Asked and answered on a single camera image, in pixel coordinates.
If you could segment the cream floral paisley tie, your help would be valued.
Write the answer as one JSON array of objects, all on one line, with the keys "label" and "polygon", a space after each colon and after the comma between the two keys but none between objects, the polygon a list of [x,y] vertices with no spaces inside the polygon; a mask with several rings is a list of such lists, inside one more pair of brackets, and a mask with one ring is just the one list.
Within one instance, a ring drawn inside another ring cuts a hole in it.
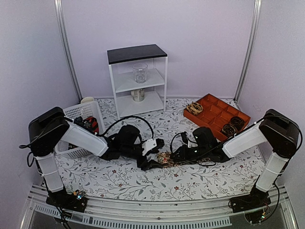
[{"label": "cream floral paisley tie", "polygon": [[157,154],[157,162],[164,167],[177,167],[187,165],[186,162],[175,162],[170,158],[170,152],[160,152]]}]

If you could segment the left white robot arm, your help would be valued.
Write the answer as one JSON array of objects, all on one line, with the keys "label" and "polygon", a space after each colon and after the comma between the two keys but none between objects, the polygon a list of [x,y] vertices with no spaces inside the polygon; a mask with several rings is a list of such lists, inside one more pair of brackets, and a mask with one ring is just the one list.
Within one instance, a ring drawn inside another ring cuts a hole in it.
[{"label": "left white robot arm", "polygon": [[59,142],[78,146],[104,160],[114,160],[121,156],[132,158],[143,171],[162,167],[147,156],[158,153],[164,146],[164,141],[154,137],[143,140],[140,130],[133,125],[124,125],[119,132],[107,136],[106,132],[94,133],[81,121],[66,117],[60,107],[55,107],[32,120],[28,131],[30,142],[19,148],[30,149],[48,192],[52,193],[52,199],[60,207],[67,207],[71,197],[66,193],[53,155]]}]

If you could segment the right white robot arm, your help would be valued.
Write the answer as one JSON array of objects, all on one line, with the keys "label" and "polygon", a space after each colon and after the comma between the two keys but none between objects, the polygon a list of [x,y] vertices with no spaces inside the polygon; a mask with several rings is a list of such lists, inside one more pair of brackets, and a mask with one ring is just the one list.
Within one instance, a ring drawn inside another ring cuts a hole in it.
[{"label": "right white robot arm", "polygon": [[171,152],[171,160],[198,162],[208,158],[212,162],[223,163],[262,143],[271,146],[273,152],[253,186],[252,194],[246,198],[250,208],[256,208],[264,202],[264,193],[269,191],[303,143],[298,124],[274,109],[269,109],[264,117],[223,142],[217,142],[208,127],[195,129],[193,136],[196,145],[182,145]]}]

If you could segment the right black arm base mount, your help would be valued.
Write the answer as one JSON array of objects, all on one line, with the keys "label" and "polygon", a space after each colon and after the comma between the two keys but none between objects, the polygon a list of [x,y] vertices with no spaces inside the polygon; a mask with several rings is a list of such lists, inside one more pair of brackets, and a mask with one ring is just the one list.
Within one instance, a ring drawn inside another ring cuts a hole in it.
[{"label": "right black arm base mount", "polygon": [[268,192],[262,194],[248,194],[231,198],[228,202],[228,207],[232,209],[233,213],[261,208],[258,211],[252,211],[244,214],[245,220],[248,223],[256,225],[267,221],[275,213],[279,200],[280,194],[278,193],[275,208],[271,210],[269,206],[271,204],[271,200]]}]

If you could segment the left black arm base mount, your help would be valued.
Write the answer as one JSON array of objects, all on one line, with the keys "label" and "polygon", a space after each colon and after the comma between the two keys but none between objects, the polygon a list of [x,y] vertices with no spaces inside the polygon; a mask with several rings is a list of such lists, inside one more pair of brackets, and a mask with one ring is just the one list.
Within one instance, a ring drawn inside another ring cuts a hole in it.
[{"label": "left black arm base mount", "polygon": [[58,208],[84,213],[88,199],[85,192],[76,190],[73,193],[67,193],[66,189],[57,192],[48,192],[46,203]]}]

